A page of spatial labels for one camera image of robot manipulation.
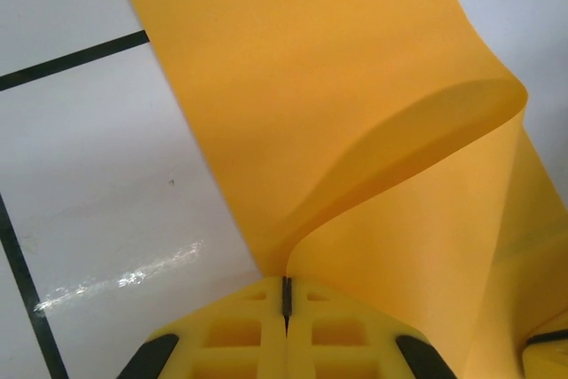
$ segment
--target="white tile surface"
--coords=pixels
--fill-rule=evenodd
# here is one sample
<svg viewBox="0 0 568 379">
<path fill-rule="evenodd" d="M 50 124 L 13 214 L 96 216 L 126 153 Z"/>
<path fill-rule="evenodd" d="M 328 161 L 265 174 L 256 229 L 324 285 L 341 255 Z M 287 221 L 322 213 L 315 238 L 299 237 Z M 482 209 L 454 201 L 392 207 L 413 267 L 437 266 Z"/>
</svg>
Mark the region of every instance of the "white tile surface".
<svg viewBox="0 0 568 379">
<path fill-rule="evenodd" d="M 151 331 L 259 278 L 149 45 L 0 111 L 0 188 L 70 377 L 116 377 Z"/>
<path fill-rule="evenodd" d="M 128 0 L 0 0 L 0 75 L 137 30 Z"/>
<path fill-rule="evenodd" d="M 529 91 L 525 126 L 568 204 L 568 0 L 460 0 Z"/>
<path fill-rule="evenodd" d="M 0 377 L 2 379 L 43 379 L 49 377 L 36 337 L 12 277 L 3 250 L 0 250 Z"/>
</svg>

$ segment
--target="white floor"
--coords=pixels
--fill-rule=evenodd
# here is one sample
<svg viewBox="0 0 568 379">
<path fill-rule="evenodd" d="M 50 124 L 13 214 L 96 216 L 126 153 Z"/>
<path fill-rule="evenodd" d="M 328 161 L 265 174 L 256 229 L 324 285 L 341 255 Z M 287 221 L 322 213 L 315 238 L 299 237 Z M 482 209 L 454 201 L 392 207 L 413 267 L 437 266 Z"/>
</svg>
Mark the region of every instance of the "white floor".
<svg viewBox="0 0 568 379">
<path fill-rule="evenodd" d="M 568 0 L 461 0 L 528 87 L 568 201 Z M 0 75 L 140 30 L 128 0 L 0 0 Z M 0 193 L 69 377 L 259 277 L 148 44 L 0 93 Z M 0 378 L 43 379 L 4 252 Z"/>
</svg>

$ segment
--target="yellow plastic sheet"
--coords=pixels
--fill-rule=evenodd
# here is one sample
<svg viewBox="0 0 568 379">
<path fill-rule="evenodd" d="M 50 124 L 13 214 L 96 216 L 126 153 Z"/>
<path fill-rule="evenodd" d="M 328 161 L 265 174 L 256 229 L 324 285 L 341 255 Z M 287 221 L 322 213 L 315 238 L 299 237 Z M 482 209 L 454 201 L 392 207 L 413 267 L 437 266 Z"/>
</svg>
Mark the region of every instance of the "yellow plastic sheet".
<svg viewBox="0 0 568 379">
<path fill-rule="evenodd" d="M 532 252 L 495 250 L 565 212 L 522 129 L 523 85 L 456 0 L 132 2 L 266 275 L 398 317 L 459 376 L 497 369 L 480 341 L 514 352 L 522 333 L 482 331 L 536 326 L 503 290 Z"/>
</svg>

